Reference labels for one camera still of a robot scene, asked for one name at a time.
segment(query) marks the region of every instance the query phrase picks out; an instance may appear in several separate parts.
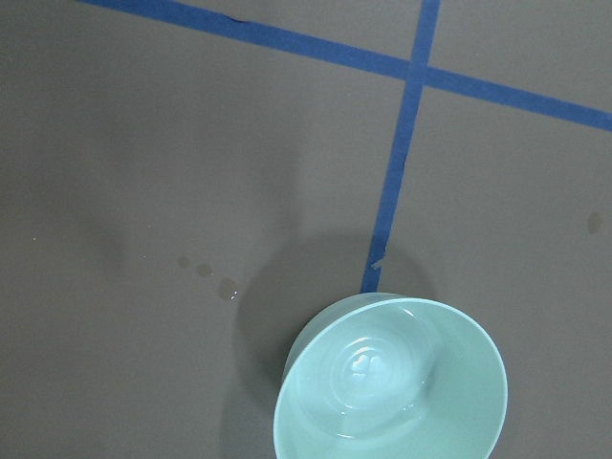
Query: water spill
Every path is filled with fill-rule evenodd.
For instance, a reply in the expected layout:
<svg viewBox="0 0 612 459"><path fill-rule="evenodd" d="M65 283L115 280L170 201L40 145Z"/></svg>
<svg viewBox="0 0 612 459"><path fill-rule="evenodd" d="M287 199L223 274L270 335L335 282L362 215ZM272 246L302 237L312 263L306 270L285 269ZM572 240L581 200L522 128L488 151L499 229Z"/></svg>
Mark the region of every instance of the water spill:
<svg viewBox="0 0 612 459"><path fill-rule="evenodd" d="M224 277L221 280L221 284L219 284L217 293L221 299L232 301L238 296L238 284L236 284L230 278Z"/></svg>
<svg viewBox="0 0 612 459"><path fill-rule="evenodd" d="M186 269L189 267L189 259L186 256L179 256L176 260L176 262L178 263L178 265L183 268Z"/></svg>
<svg viewBox="0 0 612 459"><path fill-rule="evenodd" d="M601 230L603 226L603 217L599 212L593 212L589 215L589 219L587 222L587 228L589 230L589 234L595 234Z"/></svg>
<svg viewBox="0 0 612 459"><path fill-rule="evenodd" d="M212 267L206 263L196 266L195 270L201 277L210 277L212 275Z"/></svg>

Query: blue painter's tape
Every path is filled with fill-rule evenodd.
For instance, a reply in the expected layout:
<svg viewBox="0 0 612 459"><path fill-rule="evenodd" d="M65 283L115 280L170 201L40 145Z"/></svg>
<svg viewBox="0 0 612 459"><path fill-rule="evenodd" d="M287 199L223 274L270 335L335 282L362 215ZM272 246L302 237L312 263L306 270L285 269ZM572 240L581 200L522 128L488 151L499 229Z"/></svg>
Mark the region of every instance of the blue painter's tape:
<svg viewBox="0 0 612 459"><path fill-rule="evenodd" d="M170 0L79 1L295 55L304 55L385 77L405 79L409 67L408 61L398 57L382 55L256 22L237 21L219 12L191 7Z"/></svg>
<svg viewBox="0 0 612 459"><path fill-rule="evenodd" d="M386 246L391 234L395 211L400 197L404 177L405 161L408 157L412 135L416 125L423 87L426 83L427 63L433 46L440 0L424 0L421 5L419 25L412 47L410 68L400 108L400 116L395 130L391 157L384 178L381 202L376 217L374 233L370 243L361 291L376 292L381 280L380 262L386 254Z"/></svg>
<svg viewBox="0 0 612 459"><path fill-rule="evenodd" d="M426 85L462 96L612 131L612 113L429 67Z"/></svg>

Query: bowl rim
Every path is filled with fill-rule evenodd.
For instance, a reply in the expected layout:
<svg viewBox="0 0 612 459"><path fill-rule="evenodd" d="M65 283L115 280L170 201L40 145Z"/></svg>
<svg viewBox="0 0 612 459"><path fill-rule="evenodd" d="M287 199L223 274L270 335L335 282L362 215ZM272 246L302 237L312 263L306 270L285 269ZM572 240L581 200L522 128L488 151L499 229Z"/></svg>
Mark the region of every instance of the bowl rim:
<svg viewBox="0 0 612 459"><path fill-rule="evenodd" d="M488 448L487 455L484 456L483 459L488 458L491 455L493 449L495 448L499 440L502 428L506 420L506 415L508 412L509 391L508 391L508 375L506 371L506 366L504 365L504 361L502 359L499 349L497 348L497 346L495 345L494 341L492 340L491 336L487 333L487 331L478 322L476 322L476 320L474 320L473 318L468 316L466 313L452 306L449 306L445 303L442 303L440 301L435 301L432 299L412 297L412 296L403 296L403 295L396 295L396 294L378 293L378 292L374 294L357 294L357 295L348 296L346 298L340 299L332 303L326 308L323 308L323 310L321 310L318 314L316 314L313 318L311 318L308 321L308 323L304 326L304 328L302 328L300 333L297 335L294 341L294 344L291 347L287 360L289 360L289 356L291 356L292 352L295 351L294 347L299 337L303 336L303 334L307 332L309 326L313 324L313 322L315 321L315 318L319 317L319 315L321 315L324 311L328 310L329 308L338 306L339 303L341 302L350 301L352 299L357 300L358 297L363 298L366 295L372 296L373 301L371 303L367 303L360 307L356 307L353 310L349 310L346 314L343 314L340 317L336 317L330 323L325 325L310 341L308 341L308 343L306 343L306 345L303 346L303 348L299 351L298 355L294 358L294 361L291 363L291 366L289 368L285 368L283 377L282 377L282 385L278 392L278 396L276 399L276 405L274 407L274 415L273 415L273 445L274 445L274 452L276 454L277 459L287 459L285 457L278 456L278 448L277 448L277 445L282 444L278 438L279 434L278 434L277 420L279 418L281 406L283 405L282 402L283 402L283 399L285 398L285 393L287 392L287 390L289 390L287 389L287 384L285 384L285 382L288 380L290 375L296 371L295 369L298 367L299 362L304 359L304 355L310 352L310 350L317 345L317 341L319 341L323 335L329 333L338 324L347 320L348 318L355 316L357 314L362 314L368 310L375 309L375 308L378 308L384 305L393 304L393 303L405 303L405 302L431 305L434 307L445 309L447 311L450 311L451 313L454 313L455 315L466 320L470 325L474 326L476 330L482 336L484 336L485 340L488 342L490 348L492 349L493 354L495 356L496 363L498 364L498 367L499 367L499 376L501 377L501 383L503 384L503 407L502 407L501 412L499 413L499 417L497 421L497 429L495 431L495 434L492 436L491 445Z"/></svg>

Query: bowl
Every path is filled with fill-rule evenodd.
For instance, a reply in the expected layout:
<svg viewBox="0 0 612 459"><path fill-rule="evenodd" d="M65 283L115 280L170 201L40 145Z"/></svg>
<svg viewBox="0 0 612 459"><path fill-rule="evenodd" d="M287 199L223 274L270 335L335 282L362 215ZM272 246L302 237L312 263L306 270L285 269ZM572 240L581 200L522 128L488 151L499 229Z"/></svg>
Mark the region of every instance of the bowl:
<svg viewBox="0 0 612 459"><path fill-rule="evenodd" d="M350 296L289 353L273 421L278 459L486 459L506 415L485 330L436 301Z"/></svg>

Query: gray surface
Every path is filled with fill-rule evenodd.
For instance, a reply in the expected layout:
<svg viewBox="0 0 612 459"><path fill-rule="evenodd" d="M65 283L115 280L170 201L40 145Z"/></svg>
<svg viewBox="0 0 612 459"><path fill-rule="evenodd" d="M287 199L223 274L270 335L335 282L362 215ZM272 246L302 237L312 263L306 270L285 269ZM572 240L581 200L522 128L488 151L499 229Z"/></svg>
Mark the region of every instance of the gray surface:
<svg viewBox="0 0 612 459"><path fill-rule="evenodd" d="M408 55L418 7L388 4L218 10ZM433 64L610 108L605 40L572 79L582 57L533 26L601 37L603 10L491 8L446 2ZM506 72L523 33L473 53L511 25L558 66ZM288 346L359 289L401 83L68 1L10 1L0 50L0 457L273 458ZM610 139L424 94L381 288L491 332L495 458L612 447Z"/></svg>

